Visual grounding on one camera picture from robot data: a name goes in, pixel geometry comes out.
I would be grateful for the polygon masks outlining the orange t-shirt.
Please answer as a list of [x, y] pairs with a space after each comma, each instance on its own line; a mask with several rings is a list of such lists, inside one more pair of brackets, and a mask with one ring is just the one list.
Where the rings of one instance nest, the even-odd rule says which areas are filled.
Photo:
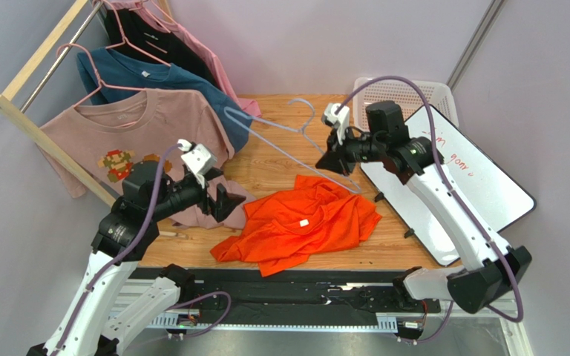
[[218, 262], [258, 265], [262, 277], [308, 261], [313, 254], [344, 251], [369, 239], [381, 220], [376, 205], [320, 177], [298, 175], [292, 190], [245, 204], [238, 236], [218, 243]]

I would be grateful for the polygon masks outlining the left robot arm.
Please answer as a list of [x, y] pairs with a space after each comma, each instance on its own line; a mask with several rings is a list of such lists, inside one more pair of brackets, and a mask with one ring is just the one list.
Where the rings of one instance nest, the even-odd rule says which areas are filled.
[[221, 222], [246, 199], [222, 185], [211, 197], [190, 172], [175, 182], [156, 161], [135, 164], [122, 189], [99, 223], [66, 315], [46, 342], [29, 348], [29, 355], [122, 355], [155, 317], [176, 303], [189, 305], [194, 296], [194, 275], [170, 264], [133, 303], [110, 316], [122, 287], [158, 238], [158, 222], [190, 207]]

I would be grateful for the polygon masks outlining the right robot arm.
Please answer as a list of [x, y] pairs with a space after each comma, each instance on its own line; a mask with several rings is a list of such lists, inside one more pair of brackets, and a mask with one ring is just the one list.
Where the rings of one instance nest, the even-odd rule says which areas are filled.
[[451, 239], [462, 266], [414, 267], [395, 282], [414, 300], [443, 299], [476, 314], [512, 291], [531, 265], [531, 252], [513, 247], [470, 204], [443, 163], [434, 141], [413, 137], [402, 109], [393, 101], [366, 109], [370, 131], [349, 125], [349, 108], [330, 103], [321, 121], [330, 127], [327, 150], [316, 168], [347, 176], [359, 163], [380, 162], [416, 195]]

